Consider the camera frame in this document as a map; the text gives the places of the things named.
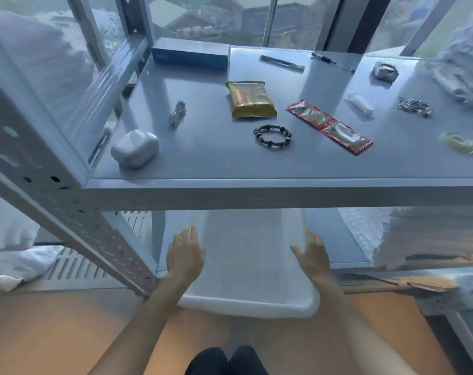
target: wooden floor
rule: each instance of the wooden floor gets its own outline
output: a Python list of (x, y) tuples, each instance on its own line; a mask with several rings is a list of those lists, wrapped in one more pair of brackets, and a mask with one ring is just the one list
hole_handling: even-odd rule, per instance
[[(350, 296), (420, 375), (454, 374), (410, 296)], [(128, 290), (0, 297), (0, 375), (86, 374), (140, 304)], [(183, 374), (207, 347), (231, 355), (254, 346), (271, 375), (357, 374), (334, 327), (328, 305), (309, 319), (259, 320), (176, 309), (155, 348), (146, 375)]]

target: roof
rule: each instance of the roof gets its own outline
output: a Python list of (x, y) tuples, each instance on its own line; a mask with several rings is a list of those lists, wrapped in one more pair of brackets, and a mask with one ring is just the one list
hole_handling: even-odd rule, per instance
[(188, 10), (184, 9), (182, 6), (172, 4), (165, 0), (153, 0), (150, 2), (152, 22), (160, 27), (168, 28), (188, 13)]
[[(311, 6), (315, 1), (316, 0), (278, 0), (277, 5), (301, 4), (305, 6)], [(242, 9), (252, 9), (270, 6), (270, 0), (233, 0), (233, 2), (237, 5), (240, 5)]]

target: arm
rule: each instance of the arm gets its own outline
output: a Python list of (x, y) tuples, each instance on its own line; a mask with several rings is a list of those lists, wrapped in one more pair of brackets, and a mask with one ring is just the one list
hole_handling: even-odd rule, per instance
[(205, 251), (195, 227), (175, 234), (167, 252), (168, 275), (113, 341), (89, 375), (141, 375), (169, 311), (202, 272)]
[(320, 296), (332, 306), (336, 325), (361, 375), (416, 375), (339, 288), (320, 237), (308, 230), (306, 234), (308, 243), (304, 252), (296, 246), (290, 248)]

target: beaded bracelet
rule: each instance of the beaded bracelet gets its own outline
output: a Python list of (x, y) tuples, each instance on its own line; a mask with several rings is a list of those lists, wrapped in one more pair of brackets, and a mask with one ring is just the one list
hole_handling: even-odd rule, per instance
[[(269, 132), (271, 129), (280, 130), (281, 133), (285, 134), (285, 142), (273, 142), (271, 140), (266, 141), (261, 136), (261, 132)], [(254, 129), (254, 134), (255, 134), (255, 137), (259, 140), (259, 142), (261, 142), (262, 144), (268, 145), (268, 147), (271, 147), (271, 146), (278, 146), (278, 147), (287, 146), (287, 145), (290, 144), (290, 140), (292, 139), (292, 134), (290, 134), (290, 132), (287, 129), (285, 129), (283, 126), (277, 126), (277, 125), (264, 125), (264, 126), (258, 127), (256, 129)]]

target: blue box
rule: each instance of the blue box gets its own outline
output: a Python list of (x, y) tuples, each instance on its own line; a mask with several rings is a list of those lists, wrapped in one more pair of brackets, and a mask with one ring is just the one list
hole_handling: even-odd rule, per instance
[(153, 46), (152, 55), (157, 64), (226, 71), (229, 49), (229, 44), (162, 37)]

